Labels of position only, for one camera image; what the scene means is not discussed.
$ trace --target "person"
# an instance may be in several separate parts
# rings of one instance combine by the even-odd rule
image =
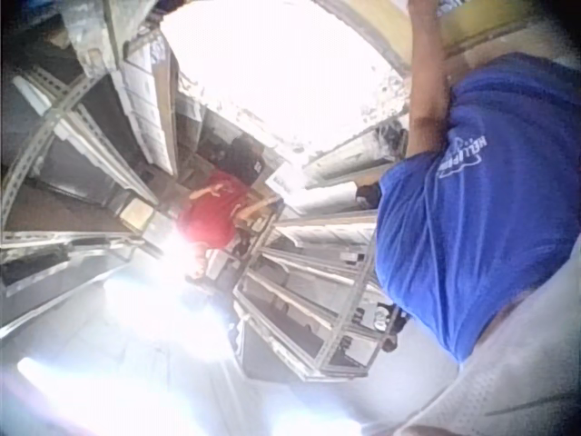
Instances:
[[[236,177],[214,170],[208,186],[190,194],[189,204],[177,221],[178,231],[191,243],[192,278],[200,278],[207,267],[206,252],[226,247],[237,234],[237,225],[248,224],[260,209],[278,201],[272,196],[248,204],[250,188]]]
[[[409,143],[379,183],[376,271],[462,371],[401,434],[552,434],[579,398],[579,75],[507,54],[450,89],[437,6],[409,1]]]

